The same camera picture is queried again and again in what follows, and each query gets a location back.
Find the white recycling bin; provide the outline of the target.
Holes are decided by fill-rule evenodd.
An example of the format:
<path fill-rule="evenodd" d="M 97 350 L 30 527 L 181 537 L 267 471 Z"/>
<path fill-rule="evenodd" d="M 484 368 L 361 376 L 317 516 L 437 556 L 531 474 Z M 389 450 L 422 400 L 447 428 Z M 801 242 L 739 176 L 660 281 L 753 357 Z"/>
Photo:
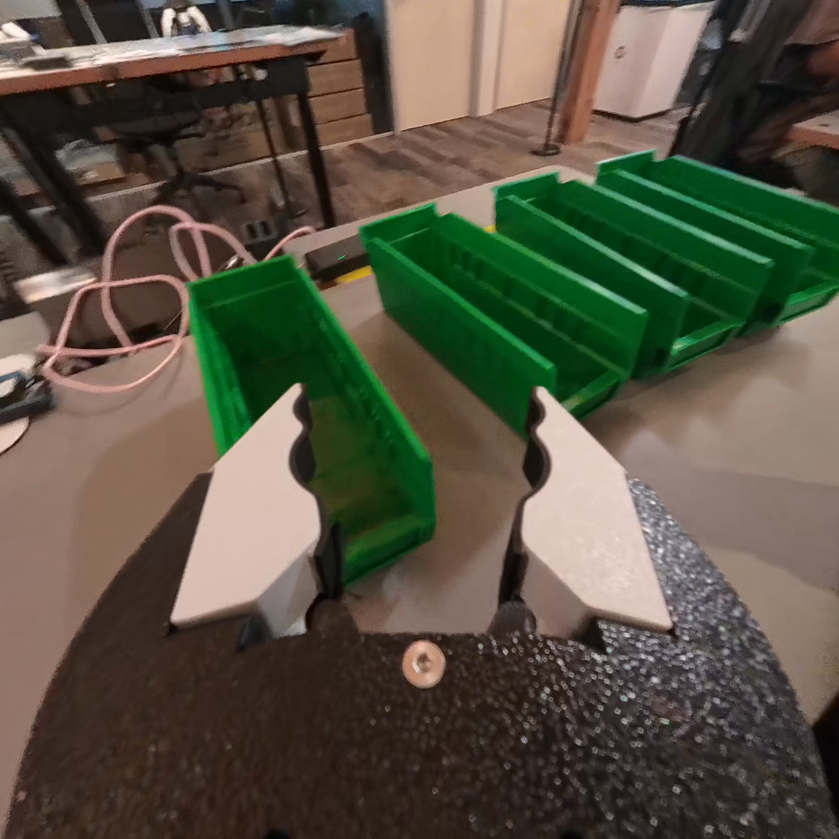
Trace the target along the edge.
<path fill-rule="evenodd" d="M 607 42 L 593 109 L 641 121 L 675 103 L 715 2 L 624 2 Z"/>

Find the small whiteboard floor stand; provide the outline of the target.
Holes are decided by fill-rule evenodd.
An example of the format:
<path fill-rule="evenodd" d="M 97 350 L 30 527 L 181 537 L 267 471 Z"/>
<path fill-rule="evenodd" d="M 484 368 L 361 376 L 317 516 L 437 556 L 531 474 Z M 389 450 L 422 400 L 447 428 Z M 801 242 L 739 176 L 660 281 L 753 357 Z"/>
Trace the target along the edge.
<path fill-rule="evenodd" d="M 532 150 L 533 155 L 541 158 L 556 156 L 561 152 L 561 146 L 555 141 L 555 133 L 559 111 L 567 91 L 582 5 L 582 1 L 569 2 L 563 44 L 555 76 L 554 91 L 551 98 L 544 139 L 540 146 Z"/>

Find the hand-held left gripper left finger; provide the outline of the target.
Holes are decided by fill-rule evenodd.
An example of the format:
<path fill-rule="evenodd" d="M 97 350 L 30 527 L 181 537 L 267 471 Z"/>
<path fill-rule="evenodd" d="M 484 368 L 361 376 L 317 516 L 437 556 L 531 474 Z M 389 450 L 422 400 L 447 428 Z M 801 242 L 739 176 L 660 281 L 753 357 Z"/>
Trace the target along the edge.
<path fill-rule="evenodd" d="M 310 630 L 343 593 L 344 534 L 311 488 L 305 385 L 293 384 L 215 464 L 170 614 L 175 630 L 254 618 L 273 638 Z"/>

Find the black power bank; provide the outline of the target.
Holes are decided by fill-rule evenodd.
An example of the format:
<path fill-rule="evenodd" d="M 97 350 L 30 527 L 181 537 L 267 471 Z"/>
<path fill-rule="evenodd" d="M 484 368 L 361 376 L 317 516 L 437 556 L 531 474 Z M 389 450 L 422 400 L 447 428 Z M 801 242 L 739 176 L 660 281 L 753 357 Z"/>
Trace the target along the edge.
<path fill-rule="evenodd" d="M 367 251 L 359 238 L 310 250 L 305 255 L 305 263 L 309 276 L 318 282 L 337 281 L 370 265 Z"/>

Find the wooden top office desk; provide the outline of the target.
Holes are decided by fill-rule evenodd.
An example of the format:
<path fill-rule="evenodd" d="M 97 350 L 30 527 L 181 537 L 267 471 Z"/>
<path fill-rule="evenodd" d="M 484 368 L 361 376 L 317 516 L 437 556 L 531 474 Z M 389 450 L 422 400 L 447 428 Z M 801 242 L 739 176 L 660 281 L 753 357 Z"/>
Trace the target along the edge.
<path fill-rule="evenodd" d="M 103 247 L 101 227 L 75 188 L 58 171 L 55 154 L 45 147 L 59 134 L 78 134 L 119 123 L 206 111 L 233 104 L 261 103 L 279 97 L 297 101 L 323 225 L 336 224 L 330 184 L 309 102 L 309 67 L 333 47 L 348 41 L 344 28 L 268 26 L 173 38 L 52 49 L 41 59 L 65 58 L 53 69 L 17 66 L 2 73 L 2 128 L 41 162 L 50 187 L 76 215 L 71 222 L 85 246 Z M 117 100 L 76 104 L 61 91 L 132 81 L 150 82 L 215 69 L 229 69 L 232 80 L 178 92 L 139 94 Z"/>

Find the white desk lamp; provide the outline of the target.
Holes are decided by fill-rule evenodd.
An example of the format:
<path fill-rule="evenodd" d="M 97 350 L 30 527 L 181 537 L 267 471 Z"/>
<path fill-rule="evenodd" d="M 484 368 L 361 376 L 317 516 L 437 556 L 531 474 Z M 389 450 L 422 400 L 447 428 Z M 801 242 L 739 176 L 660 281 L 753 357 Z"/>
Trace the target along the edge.
<path fill-rule="evenodd" d="M 7 373 L 23 372 L 34 376 L 37 357 L 31 353 L 16 353 L 1 359 L 1 377 Z M 32 419 L 23 419 L 8 425 L 1 425 L 1 454 L 13 448 L 28 431 Z"/>

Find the black office chair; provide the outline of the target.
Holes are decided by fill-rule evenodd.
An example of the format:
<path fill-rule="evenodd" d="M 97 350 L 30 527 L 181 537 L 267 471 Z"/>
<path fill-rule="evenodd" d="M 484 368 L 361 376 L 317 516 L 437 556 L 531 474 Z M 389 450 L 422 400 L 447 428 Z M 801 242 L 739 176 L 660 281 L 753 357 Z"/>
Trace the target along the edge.
<path fill-rule="evenodd" d="M 99 85 L 94 89 L 94 97 L 110 111 L 131 111 L 130 120 L 107 124 L 129 151 L 145 154 L 159 147 L 170 163 L 173 173 L 164 179 L 152 205 L 174 205 L 177 196 L 195 196 L 201 187 L 234 193 L 239 204 L 244 205 L 246 194 L 242 187 L 188 170 L 176 148 L 182 140 L 202 139 L 209 128 L 204 111 L 194 99 L 197 87 L 180 73 Z"/>

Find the white black robot claw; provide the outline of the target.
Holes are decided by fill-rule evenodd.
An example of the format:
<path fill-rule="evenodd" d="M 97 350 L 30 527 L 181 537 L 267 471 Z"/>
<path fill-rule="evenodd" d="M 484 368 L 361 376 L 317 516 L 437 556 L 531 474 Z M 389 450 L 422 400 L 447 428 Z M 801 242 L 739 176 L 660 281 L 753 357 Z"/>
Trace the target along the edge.
<path fill-rule="evenodd" d="M 213 31 L 204 13 L 193 2 L 166 3 L 160 17 L 163 38 L 195 36 Z"/>

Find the stack of cardboard boxes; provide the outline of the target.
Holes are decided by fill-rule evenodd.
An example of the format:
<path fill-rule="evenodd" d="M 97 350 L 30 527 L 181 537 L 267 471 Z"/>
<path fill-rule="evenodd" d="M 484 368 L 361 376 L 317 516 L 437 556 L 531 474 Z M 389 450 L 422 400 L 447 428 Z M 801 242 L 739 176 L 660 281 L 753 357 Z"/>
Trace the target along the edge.
<path fill-rule="evenodd" d="M 339 44 L 330 46 L 318 60 L 310 63 L 307 72 L 309 106 L 321 147 L 374 135 L 362 61 L 351 29 L 345 31 Z"/>

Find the black battery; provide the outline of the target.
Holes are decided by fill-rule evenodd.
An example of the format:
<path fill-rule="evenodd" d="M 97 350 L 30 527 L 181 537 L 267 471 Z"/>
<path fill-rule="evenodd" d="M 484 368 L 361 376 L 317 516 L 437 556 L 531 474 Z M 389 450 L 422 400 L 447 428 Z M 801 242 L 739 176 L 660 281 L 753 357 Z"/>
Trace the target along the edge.
<path fill-rule="evenodd" d="M 1 425 L 31 420 L 55 409 L 49 382 L 39 375 L 12 372 L 1 377 Z"/>

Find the white door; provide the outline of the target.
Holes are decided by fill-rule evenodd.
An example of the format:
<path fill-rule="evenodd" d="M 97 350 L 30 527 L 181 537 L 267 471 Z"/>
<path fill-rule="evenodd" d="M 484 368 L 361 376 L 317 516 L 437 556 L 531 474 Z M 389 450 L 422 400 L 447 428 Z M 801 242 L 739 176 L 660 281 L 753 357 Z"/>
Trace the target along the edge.
<path fill-rule="evenodd" d="M 386 1 L 394 130 L 495 109 L 502 1 Z"/>
<path fill-rule="evenodd" d="M 503 3 L 496 110 L 552 97 L 569 5 L 568 1 Z"/>

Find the wooden support post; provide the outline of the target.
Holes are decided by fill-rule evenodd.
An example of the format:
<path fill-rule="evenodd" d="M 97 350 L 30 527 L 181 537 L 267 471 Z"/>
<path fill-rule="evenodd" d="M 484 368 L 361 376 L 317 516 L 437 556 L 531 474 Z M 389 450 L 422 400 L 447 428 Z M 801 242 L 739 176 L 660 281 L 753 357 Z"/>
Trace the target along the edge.
<path fill-rule="evenodd" d="M 574 27 L 571 65 L 560 110 L 557 135 L 560 145 L 581 142 L 588 133 L 620 4 L 620 1 L 582 2 Z"/>

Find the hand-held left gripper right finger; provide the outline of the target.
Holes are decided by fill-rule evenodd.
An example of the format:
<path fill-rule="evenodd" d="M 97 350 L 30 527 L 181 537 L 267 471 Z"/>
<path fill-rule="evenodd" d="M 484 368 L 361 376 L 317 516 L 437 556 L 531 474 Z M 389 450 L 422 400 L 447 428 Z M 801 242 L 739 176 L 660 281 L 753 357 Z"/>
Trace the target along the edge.
<path fill-rule="evenodd" d="M 624 468 L 544 387 L 530 393 L 523 471 L 500 610 L 528 631 L 583 638 L 603 620 L 669 634 L 674 622 Z"/>

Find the green plastic bin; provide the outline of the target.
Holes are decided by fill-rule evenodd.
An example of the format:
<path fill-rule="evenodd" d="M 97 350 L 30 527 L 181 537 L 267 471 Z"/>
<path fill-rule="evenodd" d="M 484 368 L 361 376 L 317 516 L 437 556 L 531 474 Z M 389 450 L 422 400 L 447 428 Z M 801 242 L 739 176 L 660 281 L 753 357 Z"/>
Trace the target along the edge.
<path fill-rule="evenodd" d="M 308 275 L 277 257 L 188 284 L 190 327 L 216 449 L 225 454 L 305 386 L 310 483 L 344 537 L 344 582 L 435 533 L 432 459 Z"/>
<path fill-rule="evenodd" d="M 740 336 L 780 327 L 838 293 L 838 210 L 682 156 L 600 162 L 596 184 L 773 262 Z"/>
<path fill-rule="evenodd" d="M 496 232 L 648 313 L 634 378 L 716 351 L 744 327 L 774 262 L 611 188 L 554 173 L 495 189 Z"/>
<path fill-rule="evenodd" d="M 526 435 L 545 388 L 582 420 L 633 375 L 648 312 L 434 204 L 359 229 L 386 314 Z"/>

